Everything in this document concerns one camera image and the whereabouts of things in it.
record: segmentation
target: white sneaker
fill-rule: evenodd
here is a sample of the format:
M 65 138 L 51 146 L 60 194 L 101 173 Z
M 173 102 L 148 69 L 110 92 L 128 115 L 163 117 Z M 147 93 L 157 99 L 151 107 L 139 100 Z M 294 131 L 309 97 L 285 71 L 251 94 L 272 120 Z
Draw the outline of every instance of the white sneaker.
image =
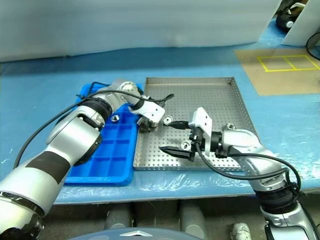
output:
M 251 240 L 250 229 L 244 222 L 235 223 L 230 236 L 232 240 Z

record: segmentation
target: metal nut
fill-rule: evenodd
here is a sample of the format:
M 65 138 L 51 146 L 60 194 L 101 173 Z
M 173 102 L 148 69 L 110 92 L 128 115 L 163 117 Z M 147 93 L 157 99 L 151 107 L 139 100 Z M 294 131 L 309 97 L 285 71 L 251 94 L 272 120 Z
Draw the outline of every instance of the metal nut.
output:
M 113 122 L 113 123 L 118 122 L 119 119 L 120 119 L 119 115 L 113 115 L 113 116 L 111 117 L 111 122 Z
M 163 124 L 164 125 L 168 125 L 168 124 L 172 123 L 172 121 L 173 121 L 173 117 L 171 115 L 165 115 L 163 117 Z
M 182 150 L 190 151 L 191 150 L 191 142 L 188 140 L 182 141 L 180 144 Z
M 233 123 L 228 122 L 225 127 L 230 130 L 235 130 L 236 126 Z

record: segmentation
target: black cable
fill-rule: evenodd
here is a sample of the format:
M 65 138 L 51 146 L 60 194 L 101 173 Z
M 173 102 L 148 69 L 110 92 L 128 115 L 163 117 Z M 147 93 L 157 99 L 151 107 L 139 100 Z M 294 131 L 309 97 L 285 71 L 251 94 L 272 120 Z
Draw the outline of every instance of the black cable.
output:
M 15 169 L 16 167 L 19 166 L 20 160 L 22 155 L 24 154 L 27 146 L 31 143 L 31 141 L 35 138 L 35 136 L 37 136 L 43 129 L 45 129 L 49 124 L 51 124 L 54 120 L 58 119 L 59 117 L 61 117 L 63 114 L 67 113 L 68 111 L 70 111 L 72 108 L 84 103 L 87 99 L 83 99 L 69 107 L 67 107 L 65 110 L 59 112 L 57 115 L 55 115 L 53 118 L 51 118 L 49 121 L 47 121 L 45 124 L 43 124 L 41 127 L 39 127 L 23 144 L 23 146 L 21 147 L 18 155 L 15 158 L 14 164 L 13 164 L 13 169 Z
M 39 127 L 27 140 L 26 142 L 23 144 L 22 148 L 20 149 L 18 155 L 15 158 L 14 164 L 13 164 L 13 169 L 15 169 L 16 167 L 19 166 L 19 163 L 21 161 L 21 157 L 24 154 L 27 146 L 31 143 L 31 141 L 35 138 L 35 136 L 37 136 L 43 129 L 45 129 L 49 124 L 51 124 L 53 121 L 55 121 L 56 119 L 58 119 L 59 117 L 61 117 L 63 114 L 67 113 L 68 111 L 70 111 L 72 108 L 81 105 L 82 103 L 84 103 L 85 101 L 91 99 L 91 97 L 98 95 L 98 94 L 102 94 L 102 93 L 120 93 L 120 94 L 125 94 L 125 95 L 129 95 L 131 97 L 140 99 L 140 100 L 144 100 L 147 102 L 165 102 L 169 99 L 172 99 L 175 95 L 174 94 L 169 94 L 168 96 L 166 96 L 163 99 L 146 99 L 140 96 L 136 96 L 132 93 L 126 92 L 126 91 L 120 91 L 120 90 L 102 90 L 102 91 L 97 91 L 95 93 L 90 94 L 89 96 L 85 97 L 84 99 L 82 99 L 81 101 L 67 107 L 65 110 L 61 111 L 60 113 L 58 113 L 57 115 L 55 115 L 53 118 L 51 118 L 49 121 L 47 121 L 45 124 L 43 124 L 41 127 Z
M 202 161 L 209 168 L 211 168 L 217 174 L 220 174 L 220 175 L 222 175 L 224 177 L 227 177 L 227 178 L 230 178 L 230 179 L 236 179 L 236 180 L 260 180 L 260 179 L 272 178 L 272 177 L 278 176 L 280 174 L 283 174 L 283 173 L 289 171 L 288 168 L 284 167 L 284 168 L 281 168 L 280 170 L 277 170 L 277 171 L 273 171 L 273 172 L 270 172 L 270 173 L 267 173 L 267 174 L 260 174 L 260 175 L 256 175 L 256 176 L 233 175 L 233 174 L 225 173 L 224 171 L 219 170 L 217 167 L 212 166 L 210 164 L 210 162 L 202 154 L 199 143 L 197 143 L 197 142 L 195 143 L 195 148 L 196 148 L 196 151 L 198 152 L 200 158 L 202 159 Z
M 131 97 L 134 97 L 136 99 L 140 99 L 140 100 L 144 100 L 144 101 L 147 101 L 147 102 L 154 102 L 154 103 L 159 103 L 159 102 L 165 102 L 165 101 L 168 101 L 170 99 L 172 99 L 175 95 L 172 93 L 172 94 L 169 94 L 168 96 L 166 96 L 165 98 L 163 99 L 147 99 L 147 98 L 143 98 L 143 97 L 140 97 L 140 96 L 136 96 L 130 92 L 127 92 L 127 91 L 120 91 L 120 90 L 101 90 L 101 91 L 97 91 L 95 93 L 92 93 L 88 96 L 88 98 L 91 98 L 95 95 L 98 95 L 98 94 L 103 94 L 103 93 L 119 93 L 119 94 L 125 94 L 125 95 L 128 95 L 128 96 L 131 96 Z
M 313 53 L 310 52 L 309 47 L 308 47 L 308 44 L 310 43 L 311 39 L 312 39 L 314 36 L 316 36 L 317 34 L 320 34 L 320 32 L 316 32 L 316 33 L 313 34 L 311 37 L 309 37 L 309 39 L 306 41 L 305 49 L 306 49 L 306 51 L 308 52 L 308 54 L 310 54 L 312 57 L 314 57 L 314 58 L 317 59 L 317 60 L 320 60 L 319 57 L 315 56 Z
M 290 176 L 289 176 L 289 172 L 287 171 L 287 172 L 285 172 L 285 180 L 287 181 L 287 183 L 290 185 L 290 184 L 292 184 L 291 183 L 291 180 L 290 180 Z
M 86 94 L 87 96 L 88 96 L 89 94 L 91 94 L 92 89 L 94 88 L 94 85 L 95 85 L 95 84 L 100 84 L 100 85 L 103 85 L 103 86 L 106 86 L 106 87 L 109 86 L 108 84 L 105 84 L 105 83 L 102 83 L 102 82 L 93 81 L 93 82 L 91 83 L 90 87 L 89 87 L 88 93 Z
M 299 192 L 299 190 L 301 188 L 301 178 L 299 176 L 298 171 L 290 163 L 288 163 L 287 161 L 282 160 L 278 157 L 264 155 L 264 154 L 258 154 L 258 153 L 233 153 L 233 154 L 228 154 L 228 157 L 258 157 L 258 158 L 271 159 L 271 160 L 277 161 L 279 163 L 282 163 L 282 164 L 286 165 L 287 167 L 289 167 L 293 171 L 293 173 L 296 177 L 296 184 L 297 184 L 296 191 Z

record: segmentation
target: blue plastic tray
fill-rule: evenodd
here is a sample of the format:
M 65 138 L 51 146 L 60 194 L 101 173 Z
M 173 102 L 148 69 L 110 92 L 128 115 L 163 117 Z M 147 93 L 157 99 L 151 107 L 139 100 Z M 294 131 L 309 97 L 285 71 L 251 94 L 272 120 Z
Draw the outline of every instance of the blue plastic tray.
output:
M 102 87 L 105 86 L 95 84 L 92 92 Z M 86 84 L 80 95 L 86 96 L 89 88 L 90 84 Z M 110 117 L 106 121 L 100 146 L 88 162 L 71 169 L 65 185 L 125 186 L 131 182 L 139 117 L 129 112 L 127 104 L 113 115 L 119 115 L 120 120 L 111 122 Z

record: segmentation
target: blue table mat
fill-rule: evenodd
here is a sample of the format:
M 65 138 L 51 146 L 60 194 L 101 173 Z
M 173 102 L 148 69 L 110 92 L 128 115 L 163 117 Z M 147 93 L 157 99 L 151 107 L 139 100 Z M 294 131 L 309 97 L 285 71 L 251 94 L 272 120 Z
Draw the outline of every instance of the blue table mat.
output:
M 320 186 L 320 94 L 258 96 L 233 50 L 287 48 L 272 21 L 260 41 L 228 47 L 133 48 L 76 57 L 1 64 L 0 179 L 13 166 L 25 140 L 50 117 L 71 105 L 88 82 L 110 84 L 146 77 L 235 77 L 262 143 L 293 164 L 302 188 Z M 22 161 L 45 147 L 45 129 Z M 136 171 L 123 187 L 65 186 L 56 204 L 187 199 L 252 194 L 246 181 L 206 171 Z

